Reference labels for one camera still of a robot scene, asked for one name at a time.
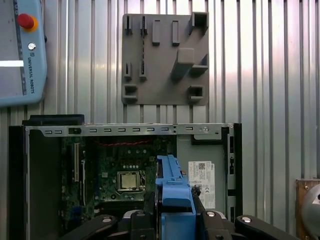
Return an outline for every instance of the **circuit board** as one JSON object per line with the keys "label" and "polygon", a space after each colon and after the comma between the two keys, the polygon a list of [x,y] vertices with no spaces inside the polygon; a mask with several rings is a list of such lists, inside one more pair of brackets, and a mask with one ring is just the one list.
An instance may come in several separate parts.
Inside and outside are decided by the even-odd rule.
{"label": "circuit board", "polygon": [[157,155],[176,156],[175,141],[171,136],[64,138],[61,232],[99,214],[114,215],[119,206],[143,205],[145,194],[156,189]]}

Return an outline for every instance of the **white label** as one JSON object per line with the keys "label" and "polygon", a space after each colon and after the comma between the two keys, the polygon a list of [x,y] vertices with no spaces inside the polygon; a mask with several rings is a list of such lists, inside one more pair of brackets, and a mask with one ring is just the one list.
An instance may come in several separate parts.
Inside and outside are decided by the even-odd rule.
{"label": "white label", "polygon": [[190,161],[188,176],[190,186],[200,188],[204,208],[215,209],[215,165],[211,161]]}

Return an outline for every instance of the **gray mounting board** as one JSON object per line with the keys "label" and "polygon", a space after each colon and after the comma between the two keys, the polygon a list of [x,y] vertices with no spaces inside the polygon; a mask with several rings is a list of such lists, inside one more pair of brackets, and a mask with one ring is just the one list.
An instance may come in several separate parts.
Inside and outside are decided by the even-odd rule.
{"label": "gray mounting board", "polygon": [[125,14],[122,102],[206,105],[209,100],[209,14]]}

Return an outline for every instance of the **red cable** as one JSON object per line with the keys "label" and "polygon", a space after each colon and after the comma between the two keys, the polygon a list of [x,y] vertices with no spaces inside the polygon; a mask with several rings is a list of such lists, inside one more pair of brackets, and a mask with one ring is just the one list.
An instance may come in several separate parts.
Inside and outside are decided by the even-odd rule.
{"label": "red cable", "polygon": [[140,144],[147,144],[149,140],[146,141],[136,141],[136,142],[117,142],[117,143],[101,143],[96,141],[96,143],[102,147],[115,147],[115,146],[135,146]]}

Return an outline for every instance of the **emergency stop button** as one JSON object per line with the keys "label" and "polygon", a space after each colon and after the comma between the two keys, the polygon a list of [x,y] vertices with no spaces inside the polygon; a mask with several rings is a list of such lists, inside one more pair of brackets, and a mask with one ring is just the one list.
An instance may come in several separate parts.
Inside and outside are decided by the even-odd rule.
{"label": "emergency stop button", "polygon": [[26,30],[31,30],[36,25],[34,18],[26,13],[19,14],[17,17],[17,22],[19,26]]}

